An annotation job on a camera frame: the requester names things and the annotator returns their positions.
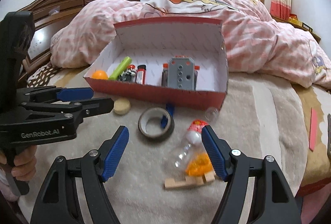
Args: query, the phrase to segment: cartoon print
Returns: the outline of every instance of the cartoon print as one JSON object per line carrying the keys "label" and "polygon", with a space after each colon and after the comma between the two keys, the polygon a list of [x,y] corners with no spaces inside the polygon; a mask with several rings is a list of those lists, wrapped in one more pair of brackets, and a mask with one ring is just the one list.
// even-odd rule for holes
{"label": "cartoon print", "polygon": [[180,4],[182,2],[194,3],[197,1],[201,1],[204,4],[204,5],[202,5],[201,9],[204,10],[205,12],[211,11],[213,9],[213,7],[220,6],[220,5],[223,5],[230,9],[239,11],[238,9],[236,9],[232,6],[229,6],[227,3],[220,1],[220,0],[218,0],[218,1],[216,1],[216,0],[169,0],[169,1],[175,5]]}
{"label": "cartoon print", "polygon": [[251,0],[251,2],[254,4],[254,5],[257,5],[258,2],[256,0]]}
{"label": "cartoon print", "polygon": [[326,70],[326,66],[324,63],[324,60],[321,56],[317,56],[317,57],[313,57],[312,58],[312,63],[313,65],[316,67],[315,69],[315,74],[320,74],[322,72],[322,70]]}

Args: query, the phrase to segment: tape roll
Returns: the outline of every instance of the tape roll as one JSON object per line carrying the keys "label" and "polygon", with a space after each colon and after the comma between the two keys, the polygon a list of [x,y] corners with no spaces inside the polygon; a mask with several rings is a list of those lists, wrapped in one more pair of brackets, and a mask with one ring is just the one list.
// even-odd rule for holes
{"label": "tape roll", "polygon": [[[147,122],[152,118],[162,118],[165,116],[168,120],[167,125],[163,129],[161,133],[157,134],[149,134],[146,131]],[[173,117],[169,114],[167,110],[161,107],[152,107],[144,111],[138,121],[138,129],[139,131],[149,140],[152,141],[164,141],[166,140],[172,133],[175,128],[175,121]]]}

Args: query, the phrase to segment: red box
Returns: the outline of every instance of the red box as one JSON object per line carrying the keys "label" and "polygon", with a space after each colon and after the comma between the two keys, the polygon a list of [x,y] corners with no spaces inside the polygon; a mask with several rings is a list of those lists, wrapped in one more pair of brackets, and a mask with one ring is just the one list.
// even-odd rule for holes
{"label": "red box", "polygon": [[[94,91],[199,110],[221,108],[228,82],[221,20],[148,18],[117,23],[115,29],[117,36],[84,76]],[[200,66],[195,91],[161,87],[163,63],[178,55],[190,56]],[[126,56],[135,66],[146,64],[145,85],[91,78],[96,70],[110,76]]]}

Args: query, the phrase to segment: human hand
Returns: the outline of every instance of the human hand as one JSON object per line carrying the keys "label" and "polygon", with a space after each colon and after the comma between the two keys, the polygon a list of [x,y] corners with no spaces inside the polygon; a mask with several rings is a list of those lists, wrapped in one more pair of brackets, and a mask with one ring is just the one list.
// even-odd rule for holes
{"label": "human hand", "polygon": [[[37,159],[34,156],[37,150],[37,146],[30,146],[23,152],[15,156],[15,167],[12,169],[12,176],[16,177],[19,181],[30,181],[36,173]],[[7,164],[5,155],[0,152],[0,163]]]}

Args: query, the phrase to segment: wooden cabinet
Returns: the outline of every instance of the wooden cabinet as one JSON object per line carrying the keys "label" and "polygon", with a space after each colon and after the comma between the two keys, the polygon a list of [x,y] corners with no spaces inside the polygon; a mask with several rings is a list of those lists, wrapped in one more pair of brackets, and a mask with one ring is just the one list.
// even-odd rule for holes
{"label": "wooden cabinet", "polygon": [[[278,18],[278,17],[272,16],[272,15],[271,15],[271,17],[272,17],[275,21],[277,21],[277,22],[289,23],[289,24],[292,25],[294,28],[301,29],[301,30],[304,30],[304,31],[307,31],[307,32],[308,32],[307,29],[305,29],[305,28],[303,28],[303,27],[301,27],[301,26],[299,26],[299,25],[296,25],[296,24],[294,24],[294,23],[290,23],[290,22],[288,22],[288,21],[286,21],[286,20],[283,20],[283,19],[281,19],[281,18]],[[310,33],[311,33],[312,36],[315,38],[315,40],[317,41],[317,43],[320,43],[321,38],[320,38],[318,35],[316,35],[316,34],[314,34],[314,33],[312,33],[312,32],[310,32]]]}

